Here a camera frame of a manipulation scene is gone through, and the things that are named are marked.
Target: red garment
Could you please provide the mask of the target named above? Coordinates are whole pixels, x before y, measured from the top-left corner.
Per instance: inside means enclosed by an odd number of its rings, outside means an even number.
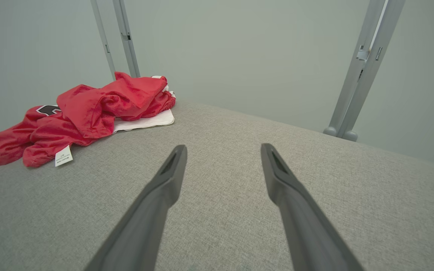
[[[39,167],[70,144],[88,146],[111,135],[115,117],[149,118],[175,105],[175,98],[162,92],[165,77],[132,78],[123,72],[115,77],[101,89],[79,85],[61,94],[59,111],[52,106],[28,110],[21,123],[0,132],[0,165],[23,157],[25,166]]]

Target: gray fabric surface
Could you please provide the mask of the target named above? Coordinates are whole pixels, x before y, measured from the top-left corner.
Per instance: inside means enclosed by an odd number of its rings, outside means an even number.
[[[173,125],[72,148],[55,168],[0,167],[0,270],[83,269],[177,144],[188,147],[156,270],[291,270],[260,144],[273,144],[368,270],[434,270],[434,164],[177,102]]]

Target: clothing tag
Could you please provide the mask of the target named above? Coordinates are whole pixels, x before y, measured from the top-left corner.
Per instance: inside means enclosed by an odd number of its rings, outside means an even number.
[[[73,156],[71,155],[68,145],[65,147],[65,149],[62,149],[55,155],[55,166],[63,165],[69,161],[73,161]]]

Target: gray wall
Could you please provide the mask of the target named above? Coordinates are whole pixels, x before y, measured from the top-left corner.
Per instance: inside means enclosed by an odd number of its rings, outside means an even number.
[[[90,0],[0,0],[0,131],[78,84],[111,81]]]
[[[124,0],[142,76],[177,99],[322,132],[369,1]]]
[[[353,130],[358,142],[434,162],[434,1],[406,1]]]

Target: crumpled red clothing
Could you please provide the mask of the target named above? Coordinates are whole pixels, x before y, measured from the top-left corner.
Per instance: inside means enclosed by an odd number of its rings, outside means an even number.
[[[170,109],[175,98],[167,79],[132,78],[115,72],[116,81],[103,88],[79,85],[57,98],[59,109],[31,108],[22,122],[0,132],[0,165],[23,157],[23,164],[39,167],[66,146],[88,146],[112,134],[115,117],[122,120],[149,118]]]

